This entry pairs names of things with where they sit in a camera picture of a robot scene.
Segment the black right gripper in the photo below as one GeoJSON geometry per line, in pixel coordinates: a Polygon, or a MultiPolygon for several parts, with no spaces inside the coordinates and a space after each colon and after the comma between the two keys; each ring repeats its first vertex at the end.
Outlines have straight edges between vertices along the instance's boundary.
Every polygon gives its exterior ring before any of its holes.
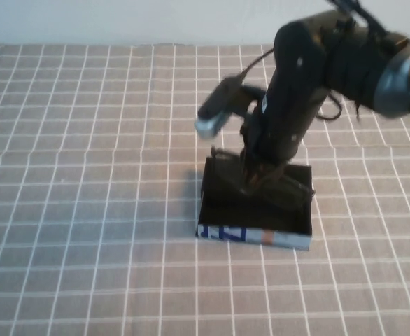
{"type": "Polygon", "coordinates": [[[284,166],[297,153],[301,140],[320,110],[319,91],[274,94],[268,102],[265,91],[241,91],[241,105],[257,106],[240,128],[243,150],[241,191],[254,195],[259,187],[274,187],[284,175],[284,166]]]}

